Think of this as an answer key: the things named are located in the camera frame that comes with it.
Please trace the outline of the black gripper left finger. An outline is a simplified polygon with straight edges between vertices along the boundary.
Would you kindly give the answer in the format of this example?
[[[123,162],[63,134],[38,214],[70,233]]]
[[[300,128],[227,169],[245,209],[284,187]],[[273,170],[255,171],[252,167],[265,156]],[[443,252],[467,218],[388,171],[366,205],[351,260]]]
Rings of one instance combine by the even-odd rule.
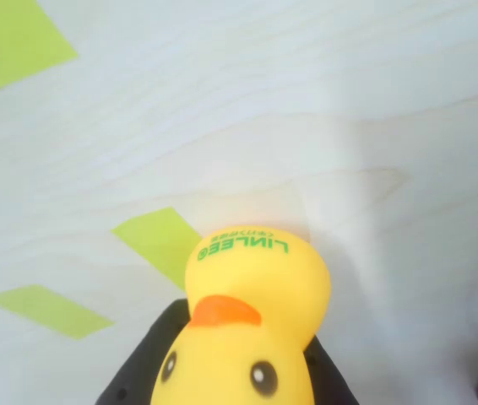
[[[189,319],[186,299],[168,305],[95,404],[149,404],[165,356]]]

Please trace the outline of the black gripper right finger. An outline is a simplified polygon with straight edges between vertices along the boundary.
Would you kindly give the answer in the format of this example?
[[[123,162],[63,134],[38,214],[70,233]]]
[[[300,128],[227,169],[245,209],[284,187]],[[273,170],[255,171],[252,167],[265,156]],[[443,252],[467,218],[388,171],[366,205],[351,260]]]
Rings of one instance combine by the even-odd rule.
[[[333,360],[314,337],[304,351],[315,405],[358,405]]]

